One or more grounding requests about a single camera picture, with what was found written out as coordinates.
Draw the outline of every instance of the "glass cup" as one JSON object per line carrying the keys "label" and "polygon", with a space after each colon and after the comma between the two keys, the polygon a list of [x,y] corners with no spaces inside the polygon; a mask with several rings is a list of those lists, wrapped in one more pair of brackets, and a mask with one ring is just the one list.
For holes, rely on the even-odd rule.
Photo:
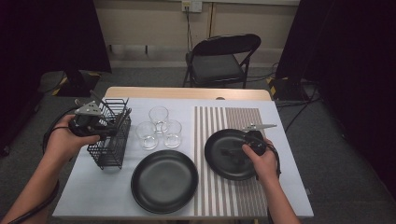
{"label": "glass cup", "polygon": [[136,135],[140,146],[144,149],[154,149],[158,145],[158,137],[155,125],[150,121],[144,121],[137,125]]}
{"label": "glass cup", "polygon": [[178,147],[181,143],[181,124],[174,119],[169,119],[161,126],[163,143],[167,147]]}
{"label": "glass cup", "polygon": [[149,119],[155,125],[155,130],[157,133],[162,131],[161,127],[168,121],[168,109],[163,106],[155,106],[148,112]]}

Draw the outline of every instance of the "striped placemat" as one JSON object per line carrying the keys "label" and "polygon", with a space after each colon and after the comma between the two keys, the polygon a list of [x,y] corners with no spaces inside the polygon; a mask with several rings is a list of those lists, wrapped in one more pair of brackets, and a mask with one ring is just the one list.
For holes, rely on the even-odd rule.
{"label": "striped placemat", "polygon": [[266,217],[266,200],[260,183],[253,177],[232,181],[215,174],[205,160],[205,142],[223,129],[242,129],[262,124],[258,108],[194,108],[194,162],[199,185],[194,196],[194,215],[203,217]]}

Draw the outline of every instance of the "hand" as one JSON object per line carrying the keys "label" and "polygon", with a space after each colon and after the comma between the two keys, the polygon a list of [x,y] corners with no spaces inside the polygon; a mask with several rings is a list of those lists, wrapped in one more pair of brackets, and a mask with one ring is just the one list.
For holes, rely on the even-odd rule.
{"label": "hand", "polygon": [[[264,138],[263,140],[267,145],[273,145],[270,140],[266,138]],[[251,147],[246,144],[242,145],[242,149],[253,162],[254,169],[256,170],[256,173],[259,176],[261,182],[267,179],[277,179],[276,156],[271,149],[267,147],[264,154],[262,154],[261,156],[258,156],[251,149]]]}
{"label": "hand", "polygon": [[49,137],[46,155],[50,154],[53,159],[66,162],[77,155],[83,146],[99,141],[99,135],[75,136],[68,129],[69,121],[73,118],[74,115],[66,115],[55,125],[56,130],[53,130]]}

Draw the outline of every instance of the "person's left hand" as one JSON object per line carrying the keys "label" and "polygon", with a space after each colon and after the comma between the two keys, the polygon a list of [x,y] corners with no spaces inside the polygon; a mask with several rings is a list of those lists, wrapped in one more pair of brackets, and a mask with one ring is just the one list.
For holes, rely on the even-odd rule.
{"label": "person's left hand", "polygon": [[78,137],[74,135],[68,128],[69,121],[74,115],[64,116],[54,127],[47,144],[45,154],[50,154],[55,160],[69,161],[76,156],[79,150],[89,144],[99,141],[99,135]]}

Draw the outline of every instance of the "black curtain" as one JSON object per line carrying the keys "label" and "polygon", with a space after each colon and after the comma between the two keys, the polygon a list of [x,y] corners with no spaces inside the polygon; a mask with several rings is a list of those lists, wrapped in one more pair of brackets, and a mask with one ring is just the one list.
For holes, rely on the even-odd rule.
{"label": "black curtain", "polygon": [[65,60],[111,73],[92,0],[0,1],[0,150],[29,113],[41,76],[63,71]]}

